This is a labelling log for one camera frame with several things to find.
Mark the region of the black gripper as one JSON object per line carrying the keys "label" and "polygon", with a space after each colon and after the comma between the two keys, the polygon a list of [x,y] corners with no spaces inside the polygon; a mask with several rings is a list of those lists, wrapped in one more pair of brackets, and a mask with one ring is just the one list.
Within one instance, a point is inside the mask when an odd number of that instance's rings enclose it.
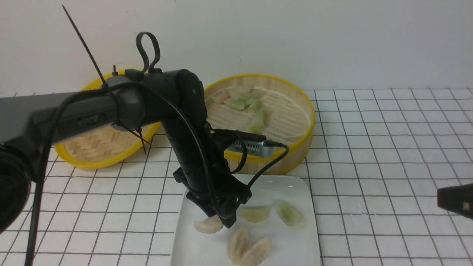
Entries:
{"label": "black gripper", "polygon": [[187,199],[208,217],[219,215],[223,225],[231,228],[237,220],[238,202],[247,203],[252,193],[233,176],[213,129],[206,122],[193,126],[180,118],[166,119],[163,126],[180,165],[173,175],[188,189]]}

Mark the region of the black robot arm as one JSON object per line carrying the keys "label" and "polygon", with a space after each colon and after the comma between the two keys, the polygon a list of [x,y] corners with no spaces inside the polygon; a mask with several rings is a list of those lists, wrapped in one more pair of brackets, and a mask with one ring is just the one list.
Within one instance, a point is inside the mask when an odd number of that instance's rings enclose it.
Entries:
{"label": "black robot arm", "polygon": [[100,89],[1,99],[1,231],[24,209],[31,183],[41,185],[52,146],[105,126],[135,131],[160,122],[180,167],[187,198],[230,228],[251,192],[230,172],[230,145],[207,123],[203,86],[192,72],[128,69]]}

